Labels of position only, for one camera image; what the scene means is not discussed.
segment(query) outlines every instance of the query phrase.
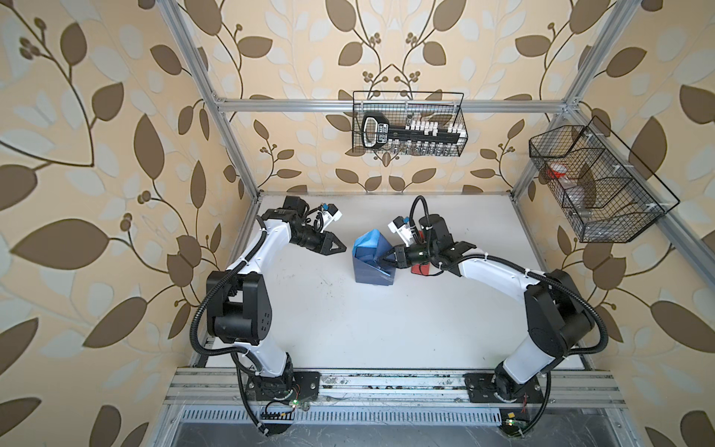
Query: blue paper bag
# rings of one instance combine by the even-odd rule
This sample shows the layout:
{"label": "blue paper bag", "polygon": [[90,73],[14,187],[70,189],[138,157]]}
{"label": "blue paper bag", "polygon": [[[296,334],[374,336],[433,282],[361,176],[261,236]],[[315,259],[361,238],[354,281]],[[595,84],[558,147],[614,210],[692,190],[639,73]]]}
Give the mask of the blue paper bag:
{"label": "blue paper bag", "polygon": [[392,285],[395,282],[395,268],[378,262],[380,257],[392,247],[378,230],[369,231],[356,239],[352,247],[355,282]]}

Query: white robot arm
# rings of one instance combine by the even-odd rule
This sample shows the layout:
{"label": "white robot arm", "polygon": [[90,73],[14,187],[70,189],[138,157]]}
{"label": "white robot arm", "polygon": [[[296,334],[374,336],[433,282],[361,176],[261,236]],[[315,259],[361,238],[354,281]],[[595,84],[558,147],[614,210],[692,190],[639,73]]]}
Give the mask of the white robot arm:
{"label": "white robot arm", "polygon": [[[425,217],[420,219],[418,230],[413,214],[420,200]],[[443,271],[485,283],[524,303],[528,336],[494,371],[492,391],[502,401],[520,398],[527,382],[538,373],[552,370],[568,355],[597,353],[606,347],[605,324],[578,294],[567,273],[524,269],[487,253],[465,255],[476,246],[454,242],[445,220],[440,215],[429,214],[422,196],[415,199],[408,219],[399,216],[388,227],[405,244],[387,252],[382,262],[397,268],[431,263]],[[573,348],[595,325],[601,334],[598,345]]]}
{"label": "white robot arm", "polygon": [[[300,197],[289,196],[281,208],[268,210],[258,219],[261,230],[249,248],[227,271],[212,272],[207,278],[209,292],[189,332],[192,347],[199,354],[230,353],[234,361],[239,353],[243,354],[255,367],[252,374],[256,375],[255,382],[262,393],[274,398],[285,397],[292,389],[293,368],[290,355],[269,336],[272,308],[262,274],[289,243],[321,255],[334,255],[347,249],[333,233],[325,231],[342,216],[336,206],[322,204],[313,210],[308,208]],[[310,225],[309,216],[315,212]],[[208,332],[221,340],[222,348],[206,349],[198,343],[195,330],[204,311]]]}

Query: wire basket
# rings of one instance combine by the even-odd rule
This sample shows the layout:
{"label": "wire basket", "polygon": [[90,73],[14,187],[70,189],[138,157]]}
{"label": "wire basket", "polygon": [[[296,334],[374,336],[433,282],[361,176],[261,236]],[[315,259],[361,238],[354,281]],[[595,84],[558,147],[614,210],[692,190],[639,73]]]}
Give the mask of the wire basket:
{"label": "wire basket", "polygon": [[469,135],[464,125],[464,94],[450,92],[352,93],[352,152],[459,157]]}
{"label": "wire basket", "polygon": [[[628,150],[630,162],[621,162],[606,146],[609,135]],[[531,138],[529,157],[580,242],[630,242],[680,203],[598,117],[586,126],[562,126]],[[660,187],[667,198],[656,198],[650,186]]]}

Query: leaf-patterned wallpaper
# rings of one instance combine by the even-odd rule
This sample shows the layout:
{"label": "leaf-patterned wallpaper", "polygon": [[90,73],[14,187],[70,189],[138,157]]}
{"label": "leaf-patterned wallpaper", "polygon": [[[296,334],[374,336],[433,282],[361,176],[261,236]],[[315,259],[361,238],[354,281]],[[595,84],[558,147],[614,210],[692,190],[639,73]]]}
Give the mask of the leaf-patterned wallpaper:
{"label": "leaf-patterned wallpaper", "polygon": [[365,153],[352,146],[344,114],[230,114],[253,176],[267,192],[509,191],[528,161],[528,139],[544,114],[465,114],[469,140],[460,157]]}
{"label": "leaf-patterned wallpaper", "polygon": [[[581,106],[632,144],[715,249],[715,4],[644,0],[601,70]],[[629,244],[576,243],[543,181],[524,215],[549,268],[569,272],[606,322],[596,367],[616,375],[646,444],[715,445],[715,292],[657,227]]]}
{"label": "leaf-patterned wallpaper", "polygon": [[138,446],[248,200],[153,1],[0,23],[0,444]]}
{"label": "leaf-patterned wallpaper", "polygon": [[336,99],[339,89],[560,99],[608,0],[179,0],[229,98]]}

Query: metal bar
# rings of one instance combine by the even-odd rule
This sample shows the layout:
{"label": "metal bar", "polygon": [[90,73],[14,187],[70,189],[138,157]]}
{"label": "metal bar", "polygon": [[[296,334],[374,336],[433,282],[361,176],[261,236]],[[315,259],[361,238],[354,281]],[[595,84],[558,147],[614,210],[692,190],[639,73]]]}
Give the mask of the metal bar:
{"label": "metal bar", "polygon": [[[574,124],[586,126],[590,119],[583,113],[580,107],[569,107],[567,115]],[[630,165],[623,159],[621,153],[616,150],[613,143],[609,139],[603,139],[603,143],[608,147],[614,157],[624,166]],[[650,184],[636,171],[630,169],[629,172],[633,178],[640,183],[646,191],[653,197],[659,197],[659,194],[653,191]],[[680,252],[681,255],[688,261],[693,269],[703,278],[705,283],[715,290],[715,253],[713,253],[705,243],[693,233],[688,225],[683,222],[680,217],[669,212],[656,223],[658,228]]]}
{"label": "metal bar", "polygon": [[618,41],[626,25],[633,18],[640,4],[641,0],[618,0],[613,6],[613,11],[608,16],[608,21],[583,60],[576,78],[571,83],[571,87],[566,92],[564,97],[566,104],[578,104],[583,99],[583,95],[586,93],[591,81],[593,81],[593,77],[608,56],[608,53],[611,52],[611,48]]}
{"label": "metal bar", "polygon": [[[371,104],[381,101],[371,99]],[[404,104],[404,101],[385,100],[385,103]],[[454,101],[429,101],[430,104],[452,105]],[[216,100],[221,112],[351,112],[352,101],[323,99],[225,99]],[[562,101],[491,101],[466,99],[462,102],[464,113],[561,113]]]}
{"label": "metal bar", "polygon": [[[559,126],[563,126],[564,119],[564,113],[557,114],[556,116],[551,118],[551,121],[548,123],[548,126],[546,127],[546,130],[544,132],[554,130],[556,127]],[[516,181],[514,187],[511,189],[511,197],[513,197],[515,200],[518,200],[519,197],[521,197],[521,195],[526,191],[526,188],[529,186],[529,183],[531,183],[531,180],[533,180],[536,174],[536,166],[534,166],[534,164],[531,162],[531,159],[529,159],[526,166],[524,167],[524,170],[521,172],[521,177],[519,177],[519,180]]]}
{"label": "metal bar", "polygon": [[253,200],[251,202],[251,206],[248,207],[248,210],[246,211],[246,216],[244,217],[243,223],[241,224],[241,229],[238,231],[236,244],[231,249],[231,254],[228,260],[229,264],[236,260],[238,258],[238,255],[240,255],[243,250],[246,249],[246,244],[248,244],[248,240],[251,238],[251,231],[255,224],[254,219],[258,214],[258,209],[261,206],[261,201],[263,201],[263,196],[259,195],[256,200]]}
{"label": "metal bar", "polygon": [[512,197],[511,204],[514,206],[514,212],[516,213],[516,217],[518,217],[519,222],[521,223],[521,228],[524,230],[526,239],[529,241],[529,245],[531,246],[531,251],[533,252],[534,257],[536,258],[536,262],[538,262],[539,268],[543,272],[548,272],[548,266],[546,265],[546,261],[544,260],[543,256],[541,256],[541,251],[538,249],[536,240],[532,236],[531,230],[529,230],[529,226],[526,224],[526,219],[524,218],[524,215],[521,212],[521,208],[519,207],[519,199],[516,197]]}
{"label": "metal bar", "polygon": [[238,175],[243,179],[243,183],[246,187],[245,191],[249,197],[251,197],[251,200],[255,200],[258,197],[258,189],[256,188],[256,182],[251,174],[251,169],[241,153],[241,149],[236,141],[233,131],[231,130],[228,119],[226,119],[226,116],[224,116],[223,113],[221,113],[221,111],[216,107],[215,93],[211,88],[211,83],[204,68],[204,64],[200,59],[199,53],[194,46],[184,22],[182,21],[177,2],[174,0],[159,0],[158,4],[159,10],[164,17],[164,22],[166,22],[174,40],[176,40],[179,50],[181,51],[181,54],[189,67],[189,71],[193,76],[196,88],[199,90],[199,94],[201,94],[201,98],[203,98],[204,103],[206,104],[206,109],[209,114],[211,114],[211,118],[213,118],[214,123],[218,128],[218,132],[226,144],[229,158],[236,167]]}
{"label": "metal bar", "polygon": [[[320,395],[311,406],[473,408],[464,373],[473,370],[319,370]],[[552,371],[549,408],[625,408],[623,396],[608,371]],[[178,368],[164,403],[235,404],[232,368]],[[522,403],[486,403],[480,407],[518,408]]]}

